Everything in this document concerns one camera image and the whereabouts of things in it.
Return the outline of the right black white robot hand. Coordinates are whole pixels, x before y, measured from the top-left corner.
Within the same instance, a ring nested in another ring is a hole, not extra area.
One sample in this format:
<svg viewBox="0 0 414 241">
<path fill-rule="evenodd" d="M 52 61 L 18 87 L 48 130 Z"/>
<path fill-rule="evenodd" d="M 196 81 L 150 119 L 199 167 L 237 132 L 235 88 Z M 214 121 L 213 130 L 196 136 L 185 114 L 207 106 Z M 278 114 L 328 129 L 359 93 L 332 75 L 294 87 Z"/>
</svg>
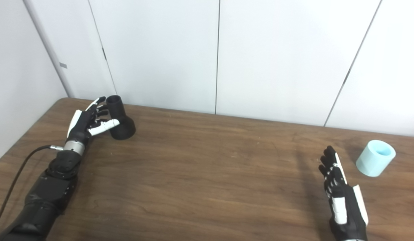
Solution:
<svg viewBox="0 0 414 241">
<path fill-rule="evenodd" d="M 327 146 L 319 171 L 329 201 L 329 226 L 337 241 L 367 241 L 368 216 L 359 185 L 348 184 L 337 152 Z"/>
</svg>

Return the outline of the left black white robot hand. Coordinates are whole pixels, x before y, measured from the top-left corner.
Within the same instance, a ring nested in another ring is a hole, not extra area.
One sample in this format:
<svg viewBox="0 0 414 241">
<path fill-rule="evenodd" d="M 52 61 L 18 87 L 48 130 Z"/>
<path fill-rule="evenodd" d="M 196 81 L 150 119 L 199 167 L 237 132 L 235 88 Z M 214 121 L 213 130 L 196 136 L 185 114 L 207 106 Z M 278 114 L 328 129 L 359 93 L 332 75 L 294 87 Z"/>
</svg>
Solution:
<svg viewBox="0 0 414 241">
<path fill-rule="evenodd" d="M 66 142 L 74 141 L 87 146 L 89 139 L 120 125 L 118 119 L 102 119 L 109 114 L 108 106 L 102 104 L 106 97 L 99 97 L 84 110 L 76 110 L 69 125 Z"/>
</svg>

